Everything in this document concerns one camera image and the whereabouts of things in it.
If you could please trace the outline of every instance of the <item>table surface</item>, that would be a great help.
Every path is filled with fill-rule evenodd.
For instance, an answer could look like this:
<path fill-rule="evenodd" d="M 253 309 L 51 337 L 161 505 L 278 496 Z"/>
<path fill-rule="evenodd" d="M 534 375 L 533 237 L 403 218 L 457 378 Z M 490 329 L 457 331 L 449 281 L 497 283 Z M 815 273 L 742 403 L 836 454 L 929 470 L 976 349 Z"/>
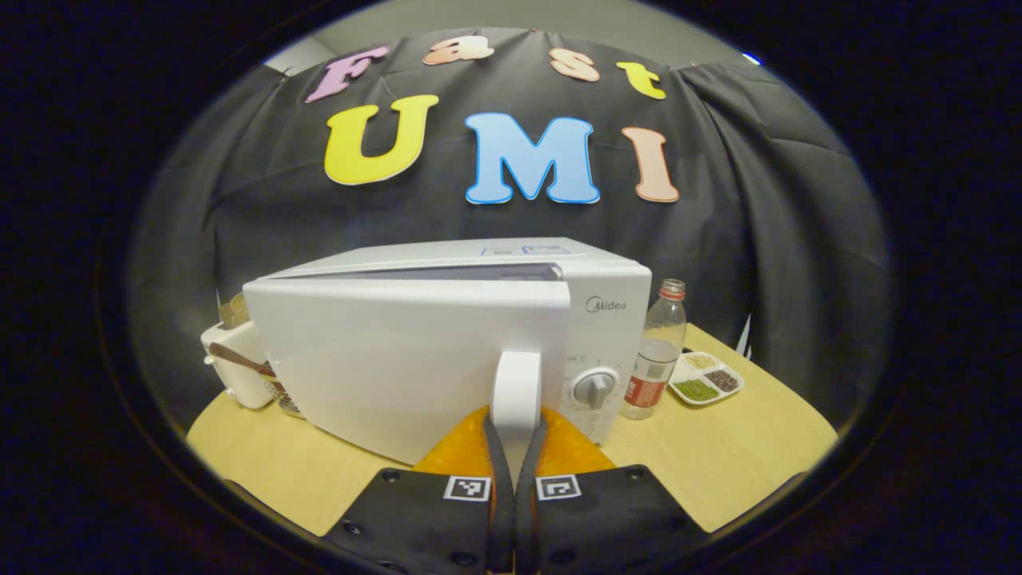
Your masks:
<path fill-rule="evenodd" d="M 601 448 L 618 467 L 647 466 L 700 527 L 714 531 L 812 468 L 837 435 L 795 392 L 691 324 L 686 347 L 716 356 L 745 387 L 704 406 L 664 390 L 648 420 L 618 416 Z M 226 393 L 192 425 L 188 444 L 222 478 L 316 535 L 380 468 L 408 469 L 274 404 L 246 410 Z"/>

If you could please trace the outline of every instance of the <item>bottle cap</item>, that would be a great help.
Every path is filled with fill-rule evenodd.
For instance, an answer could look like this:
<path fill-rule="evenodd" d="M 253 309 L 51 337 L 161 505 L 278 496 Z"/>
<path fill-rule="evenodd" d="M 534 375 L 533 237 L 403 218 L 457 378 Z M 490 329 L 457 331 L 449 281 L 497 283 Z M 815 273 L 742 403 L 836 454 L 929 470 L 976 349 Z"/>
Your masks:
<path fill-rule="evenodd" d="M 685 299 L 685 282 L 681 279 L 664 279 L 660 283 L 660 297 L 668 300 Z"/>

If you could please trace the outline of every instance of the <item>water bottle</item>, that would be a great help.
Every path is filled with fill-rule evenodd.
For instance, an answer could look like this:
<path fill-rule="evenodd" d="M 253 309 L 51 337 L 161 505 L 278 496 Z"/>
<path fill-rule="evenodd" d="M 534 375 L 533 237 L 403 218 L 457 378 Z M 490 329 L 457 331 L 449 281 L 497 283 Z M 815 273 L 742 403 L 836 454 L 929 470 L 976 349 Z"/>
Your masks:
<path fill-rule="evenodd" d="M 685 282 L 664 279 L 660 284 L 660 299 L 646 314 L 639 356 L 621 404 L 621 416 L 630 420 L 645 420 L 653 415 L 653 408 L 660 401 L 685 348 L 688 322 L 682 307 L 684 299 Z"/>

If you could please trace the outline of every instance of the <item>grain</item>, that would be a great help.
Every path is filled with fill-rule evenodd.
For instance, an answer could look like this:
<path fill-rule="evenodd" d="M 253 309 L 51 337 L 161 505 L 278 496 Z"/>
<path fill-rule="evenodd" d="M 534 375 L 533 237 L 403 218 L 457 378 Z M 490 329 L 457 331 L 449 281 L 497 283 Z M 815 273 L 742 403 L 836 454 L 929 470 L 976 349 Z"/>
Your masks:
<path fill-rule="evenodd" d="M 699 380 L 676 383 L 675 388 L 692 401 L 706 401 L 721 395 L 715 389 L 708 387 Z"/>
<path fill-rule="evenodd" d="M 712 357 L 706 357 L 705 355 L 686 355 L 685 362 L 688 362 L 696 370 L 716 367 L 716 362 Z"/>
<path fill-rule="evenodd" d="M 725 393 L 733 392 L 738 389 L 738 380 L 732 378 L 724 370 L 706 374 L 706 379 L 713 382 L 713 385 L 721 388 L 721 391 Z"/>

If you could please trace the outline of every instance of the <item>white dish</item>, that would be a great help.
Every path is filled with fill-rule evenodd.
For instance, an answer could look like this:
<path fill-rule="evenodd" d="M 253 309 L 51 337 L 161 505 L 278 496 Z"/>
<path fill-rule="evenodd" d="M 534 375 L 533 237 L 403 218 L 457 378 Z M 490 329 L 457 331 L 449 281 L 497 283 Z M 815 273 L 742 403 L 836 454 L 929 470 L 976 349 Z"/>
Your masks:
<path fill-rule="evenodd" d="M 716 365 L 714 367 L 712 367 L 712 368 L 705 368 L 705 369 L 699 370 L 699 369 L 693 367 L 691 364 L 689 364 L 685 360 L 686 356 L 691 356 L 691 355 L 699 355 L 699 356 L 703 356 L 703 357 L 709 357 L 710 360 L 713 360 L 713 362 Z M 710 380 L 709 378 L 707 378 L 707 376 L 709 374 L 713 374 L 714 372 L 724 372 L 725 374 L 731 376 L 736 382 L 738 382 L 738 386 L 735 387 L 735 389 L 733 389 L 731 391 L 724 391 L 715 383 L 713 383 L 712 380 Z M 697 401 L 695 399 L 690 399 L 688 396 L 686 396 L 684 393 L 682 393 L 681 390 L 679 390 L 677 387 L 675 387 L 676 384 L 679 384 L 679 383 L 682 383 L 682 382 L 688 382 L 688 381 L 691 381 L 691 380 L 698 380 L 704 386 L 706 386 L 709 389 L 717 392 L 716 397 L 711 397 L 711 398 L 703 400 L 703 401 Z M 736 393 L 742 391 L 742 388 L 745 387 L 745 379 L 742 378 L 741 376 L 739 376 L 737 372 L 735 372 L 734 370 L 732 370 L 730 366 L 728 366 L 725 363 L 721 362 L 719 360 L 713 357 L 712 355 L 710 355 L 708 353 L 704 353 L 704 352 L 693 352 L 693 353 L 684 353 L 679 358 L 678 364 L 675 367 L 675 371 L 673 371 L 673 373 L 671 373 L 670 379 L 667 381 L 667 387 L 670 388 L 670 391 L 672 391 L 675 393 L 675 395 L 677 395 L 678 397 L 680 397 L 682 399 L 682 401 L 684 401 L 685 403 L 688 403 L 690 405 L 706 405 L 707 403 L 713 403 L 713 402 L 716 402 L 716 401 L 721 401 L 722 399 L 724 399 L 726 397 L 735 395 Z"/>

